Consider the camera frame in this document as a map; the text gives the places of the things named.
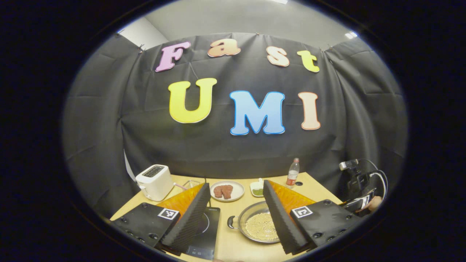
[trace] yellow letter u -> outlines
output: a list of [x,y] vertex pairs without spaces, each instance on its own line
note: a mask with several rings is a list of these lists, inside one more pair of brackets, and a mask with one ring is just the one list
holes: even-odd
[[176,82],[168,86],[170,91],[170,115],[180,123],[197,123],[204,120],[212,108],[212,87],[217,83],[215,78],[203,78],[196,81],[200,87],[199,107],[188,111],[185,107],[186,89],[191,86],[188,81]]

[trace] blue letter m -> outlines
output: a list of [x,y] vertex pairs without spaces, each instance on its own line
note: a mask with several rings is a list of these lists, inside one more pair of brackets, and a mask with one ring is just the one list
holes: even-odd
[[249,128],[246,127],[246,118],[253,128],[254,133],[259,133],[262,124],[267,118],[264,127],[266,134],[281,134],[285,127],[281,124],[281,103],[285,95],[280,92],[269,92],[260,107],[257,105],[251,93],[248,91],[235,91],[230,93],[230,98],[235,103],[234,127],[230,130],[232,135],[246,135]]

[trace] plastic bottle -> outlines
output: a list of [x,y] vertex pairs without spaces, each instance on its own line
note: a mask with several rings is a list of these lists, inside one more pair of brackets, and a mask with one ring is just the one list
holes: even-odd
[[288,171],[288,179],[286,183],[286,186],[288,188],[293,188],[295,186],[296,179],[298,178],[298,173],[299,173],[299,158],[295,158]]

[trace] ceiling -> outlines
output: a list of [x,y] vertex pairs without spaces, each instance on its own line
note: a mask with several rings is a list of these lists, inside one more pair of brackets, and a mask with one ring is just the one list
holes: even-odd
[[145,18],[168,40],[224,32],[260,33],[327,49],[350,29],[297,1],[179,0]]

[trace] pot handle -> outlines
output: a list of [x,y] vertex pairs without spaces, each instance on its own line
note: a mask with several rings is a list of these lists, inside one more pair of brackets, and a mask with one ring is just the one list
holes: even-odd
[[228,221],[226,222],[226,224],[228,225],[229,228],[238,229],[233,226],[233,218],[235,217],[237,216],[232,215],[231,217],[228,218]]

